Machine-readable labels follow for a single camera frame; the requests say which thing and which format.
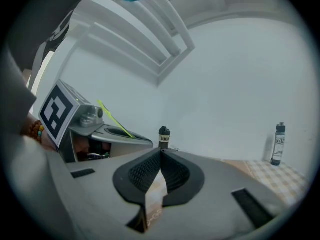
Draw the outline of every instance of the checkered tablecloth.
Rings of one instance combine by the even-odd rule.
[[[301,200],[306,194],[309,184],[290,166],[281,162],[279,166],[267,161],[233,161],[221,160],[250,175],[277,194],[288,206]],[[162,214],[162,200],[168,194],[165,178],[159,172],[145,196],[148,227],[157,221]]]

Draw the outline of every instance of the white wall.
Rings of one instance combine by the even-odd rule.
[[[270,157],[276,124],[285,122],[283,161],[309,178],[319,86],[298,32],[285,23],[242,18],[190,34],[196,49],[158,89],[85,49],[74,52],[61,78],[93,104],[103,100],[129,130],[157,141],[159,128],[167,126],[170,144],[206,157]]]

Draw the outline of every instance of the yellow-green strap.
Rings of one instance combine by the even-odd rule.
[[[105,107],[105,105],[102,103],[101,100],[97,100],[97,102],[99,103],[100,107],[102,108],[102,110],[108,115],[108,117],[110,117],[117,126],[119,126],[126,134],[128,134],[132,139],[135,139],[136,137],[131,135],[112,115],[111,112]]]

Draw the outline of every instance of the bottle label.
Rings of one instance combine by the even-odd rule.
[[[168,143],[170,141],[170,136],[168,135],[159,135],[159,142]]]
[[[277,135],[275,138],[274,152],[272,159],[275,161],[281,161],[282,154],[284,152],[285,147],[285,136]]]

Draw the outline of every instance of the beaded bracelet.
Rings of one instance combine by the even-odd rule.
[[[30,125],[28,136],[35,139],[37,142],[41,143],[42,132],[44,131],[44,126],[41,121],[38,120]]]

